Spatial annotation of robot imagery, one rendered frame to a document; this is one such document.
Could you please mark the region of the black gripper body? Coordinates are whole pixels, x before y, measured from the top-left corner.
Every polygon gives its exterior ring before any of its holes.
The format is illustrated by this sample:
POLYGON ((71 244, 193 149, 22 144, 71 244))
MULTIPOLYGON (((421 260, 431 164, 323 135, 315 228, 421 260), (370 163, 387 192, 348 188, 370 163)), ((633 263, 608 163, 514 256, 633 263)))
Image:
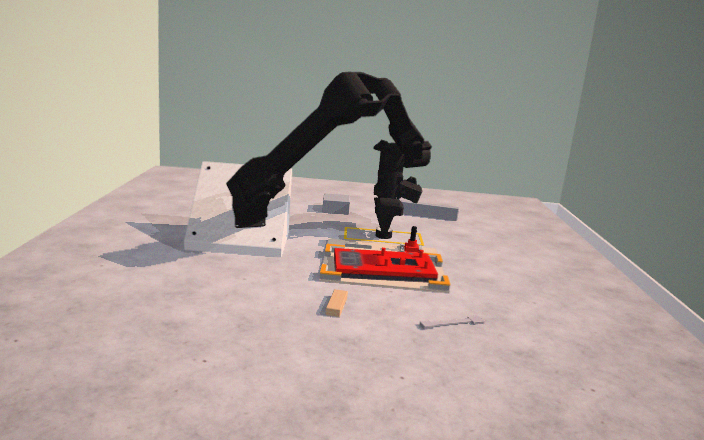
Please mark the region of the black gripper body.
POLYGON ((391 172, 378 170, 378 181, 374 185, 374 195, 378 196, 375 202, 375 213, 383 215, 403 216, 403 203, 396 194, 398 184, 403 181, 403 171, 391 172))

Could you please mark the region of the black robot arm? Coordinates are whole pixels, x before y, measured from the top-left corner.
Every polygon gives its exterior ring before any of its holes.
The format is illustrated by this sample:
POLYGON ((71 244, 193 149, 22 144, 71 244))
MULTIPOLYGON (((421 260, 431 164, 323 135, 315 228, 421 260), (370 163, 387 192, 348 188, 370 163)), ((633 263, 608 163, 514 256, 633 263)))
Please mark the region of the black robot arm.
POLYGON ((267 155, 253 157, 226 183, 233 197, 236 228, 266 225, 270 199, 286 186, 284 174, 338 125, 382 110, 396 143, 380 140, 379 169, 391 172, 430 163, 432 145, 409 119, 401 93, 388 78, 364 72, 341 72, 324 90, 319 107, 267 155), (373 101, 375 94, 379 101, 373 101), (263 225, 264 223, 264 225, 263 225), (239 225, 239 226, 237 226, 239 225))

